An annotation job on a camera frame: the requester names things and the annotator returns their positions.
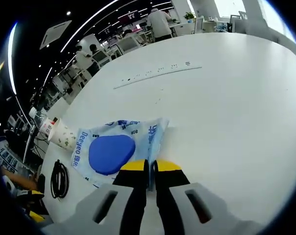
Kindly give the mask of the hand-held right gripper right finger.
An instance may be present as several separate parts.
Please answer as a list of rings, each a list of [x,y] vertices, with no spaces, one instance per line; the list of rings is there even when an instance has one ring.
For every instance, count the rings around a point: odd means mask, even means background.
[[[258,223],[233,215],[224,200],[190,183],[180,166],[154,162],[156,203],[167,235],[256,235]]]

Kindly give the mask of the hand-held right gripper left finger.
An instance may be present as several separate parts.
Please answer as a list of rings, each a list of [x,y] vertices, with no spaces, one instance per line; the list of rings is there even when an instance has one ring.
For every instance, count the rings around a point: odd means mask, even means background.
[[[138,235],[146,206],[147,160],[126,163],[112,184],[81,200],[67,220],[43,227],[45,235]]]

